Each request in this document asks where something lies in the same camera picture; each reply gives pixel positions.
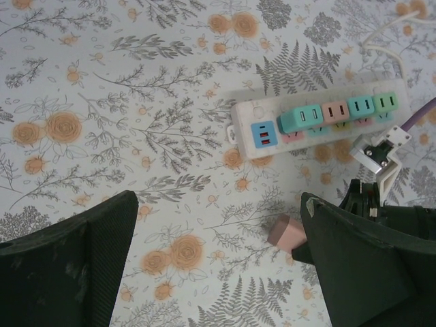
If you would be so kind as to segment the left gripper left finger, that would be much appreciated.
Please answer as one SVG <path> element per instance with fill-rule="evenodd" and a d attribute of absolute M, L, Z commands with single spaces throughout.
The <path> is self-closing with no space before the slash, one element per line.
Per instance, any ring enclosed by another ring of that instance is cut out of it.
<path fill-rule="evenodd" d="M 137 211 L 123 191 L 0 243 L 0 327 L 109 327 Z"/>

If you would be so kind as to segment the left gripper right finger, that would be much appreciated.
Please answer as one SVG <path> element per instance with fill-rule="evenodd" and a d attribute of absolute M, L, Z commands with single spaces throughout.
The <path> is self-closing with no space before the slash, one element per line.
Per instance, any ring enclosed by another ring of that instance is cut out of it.
<path fill-rule="evenodd" d="M 300 214 L 332 327 L 436 327 L 436 238 L 304 193 Z"/>

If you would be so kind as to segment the pink USB plug adapter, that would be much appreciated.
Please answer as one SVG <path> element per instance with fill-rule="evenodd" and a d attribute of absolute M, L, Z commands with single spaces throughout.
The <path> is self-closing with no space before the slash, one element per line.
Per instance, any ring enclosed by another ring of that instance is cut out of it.
<path fill-rule="evenodd" d="M 345 100 L 328 102 L 321 105 L 325 125 L 347 121 L 349 110 Z"/>
<path fill-rule="evenodd" d="M 286 253 L 291 253 L 306 241 L 303 224 L 287 215 L 278 216 L 267 238 L 269 244 Z"/>

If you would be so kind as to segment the teal USB plug adapter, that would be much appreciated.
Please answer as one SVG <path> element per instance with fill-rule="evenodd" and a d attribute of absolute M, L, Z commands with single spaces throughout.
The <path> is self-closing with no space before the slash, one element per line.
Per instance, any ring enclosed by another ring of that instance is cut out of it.
<path fill-rule="evenodd" d="M 373 99 L 370 95 L 351 97 L 347 100 L 349 117 L 351 120 L 371 116 L 375 112 Z"/>
<path fill-rule="evenodd" d="M 321 125 L 324 122 L 322 109 L 319 104 L 293 108 L 279 115 L 278 128 L 281 134 L 306 130 Z"/>

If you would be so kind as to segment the white power strip coloured sockets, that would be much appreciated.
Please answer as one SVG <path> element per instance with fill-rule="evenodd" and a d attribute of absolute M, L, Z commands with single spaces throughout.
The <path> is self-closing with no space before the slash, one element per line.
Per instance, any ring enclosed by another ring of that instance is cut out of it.
<path fill-rule="evenodd" d="M 321 125 L 306 130 L 281 134 L 277 124 L 280 114 L 293 108 L 347 100 L 351 97 L 395 92 L 399 108 L 392 112 L 332 125 Z M 278 97 L 267 97 L 239 102 L 231 109 L 232 125 L 228 127 L 230 141 L 237 144 L 245 159 L 257 159 L 278 153 L 290 152 L 338 140 L 357 138 L 361 134 L 372 134 L 400 125 L 412 114 L 405 83 L 401 79 L 366 82 L 309 91 Z"/>

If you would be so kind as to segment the green USB plug adapter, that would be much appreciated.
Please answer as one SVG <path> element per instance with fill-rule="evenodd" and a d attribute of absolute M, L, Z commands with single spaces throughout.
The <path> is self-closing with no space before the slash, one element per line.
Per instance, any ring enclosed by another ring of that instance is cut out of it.
<path fill-rule="evenodd" d="M 378 93 L 372 96 L 376 113 L 384 114 L 399 108 L 399 101 L 395 92 Z"/>

